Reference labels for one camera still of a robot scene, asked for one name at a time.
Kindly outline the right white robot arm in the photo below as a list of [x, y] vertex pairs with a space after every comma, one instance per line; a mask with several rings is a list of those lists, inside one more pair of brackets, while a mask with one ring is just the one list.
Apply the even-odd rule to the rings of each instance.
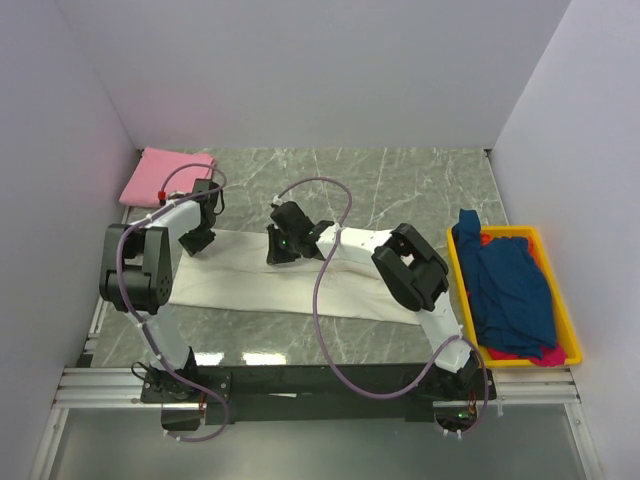
[[[267, 263], [280, 265], [299, 258], [322, 262], [311, 300], [316, 337], [329, 368], [349, 390], [369, 399], [391, 400], [418, 388], [429, 372], [435, 371], [442, 393], [460, 399], [473, 388], [477, 372], [486, 374], [480, 353], [461, 334], [453, 313], [448, 266], [414, 226], [401, 223], [384, 231], [347, 228], [328, 220], [315, 223], [293, 201], [275, 200], [271, 207]], [[392, 298], [415, 314], [429, 341], [432, 357], [418, 376], [398, 391], [373, 393], [358, 387], [329, 355], [318, 326], [319, 290], [335, 258], [373, 266]]]

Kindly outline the white t shirt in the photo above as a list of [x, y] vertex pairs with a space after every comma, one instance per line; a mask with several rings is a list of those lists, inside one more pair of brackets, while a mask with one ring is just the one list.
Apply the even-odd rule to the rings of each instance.
[[[191, 257], [183, 254], [169, 303], [237, 311], [310, 314], [322, 262], [299, 259], [268, 265], [265, 233], [219, 230], [216, 239]], [[416, 325], [416, 314], [397, 303], [371, 263], [335, 255], [323, 275], [318, 313]]]

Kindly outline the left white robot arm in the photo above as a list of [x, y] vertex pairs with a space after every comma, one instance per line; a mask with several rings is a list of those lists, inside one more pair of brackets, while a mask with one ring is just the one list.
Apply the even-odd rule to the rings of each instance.
[[202, 396], [193, 349], [165, 305], [173, 290], [172, 252], [193, 256], [215, 239], [224, 210], [222, 187], [198, 178], [189, 195], [160, 193], [162, 208], [132, 224], [105, 232], [99, 293], [136, 327], [147, 348], [142, 398], [188, 402]]

